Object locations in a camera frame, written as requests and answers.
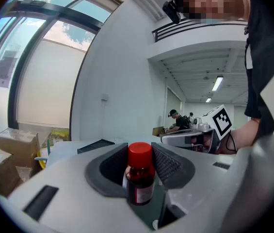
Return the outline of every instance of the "red cap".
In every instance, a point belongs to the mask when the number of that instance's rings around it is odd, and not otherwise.
[[[128,147],[128,165],[147,168],[152,165],[152,146],[145,142],[135,142]]]

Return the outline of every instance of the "brown glass bottle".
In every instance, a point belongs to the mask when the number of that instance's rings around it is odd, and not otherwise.
[[[125,176],[129,202],[134,205],[149,203],[153,195],[155,180],[151,145],[136,142],[129,146]]]

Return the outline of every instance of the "yellow object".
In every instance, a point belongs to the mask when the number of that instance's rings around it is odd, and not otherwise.
[[[37,157],[48,157],[48,156],[42,155],[42,154],[41,154],[41,151],[44,151],[44,152],[46,152],[46,154],[47,154],[48,148],[43,148],[43,149],[41,149],[41,150],[37,153]],[[40,166],[41,166],[42,169],[45,169],[45,168],[46,168],[46,161],[38,161],[38,162],[40,163]]]

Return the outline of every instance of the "person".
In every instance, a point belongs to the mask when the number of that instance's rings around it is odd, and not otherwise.
[[[188,19],[248,21],[245,47],[248,102],[245,115],[251,117],[242,128],[231,132],[237,149],[251,146],[274,131],[274,119],[261,92],[274,76],[274,0],[174,0],[177,11]],[[205,138],[205,145],[210,139]],[[221,141],[220,153],[233,154],[231,137]]]
[[[182,117],[176,110],[171,110],[168,117],[172,117],[176,120],[176,125],[170,130],[167,130],[165,133],[175,132],[178,130],[186,130],[189,128],[187,120]]]
[[[190,116],[189,116],[190,123],[192,123],[192,124],[193,124],[194,119],[195,119],[195,117],[194,117],[193,112],[190,112]]]

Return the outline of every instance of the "ceiling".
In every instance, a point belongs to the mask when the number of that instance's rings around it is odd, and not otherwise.
[[[211,102],[246,104],[248,100],[243,48],[198,51],[161,62],[179,85],[187,102],[205,102],[212,98]],[[219,75],[223,75],[223,81],[218,90],[212,92]]]

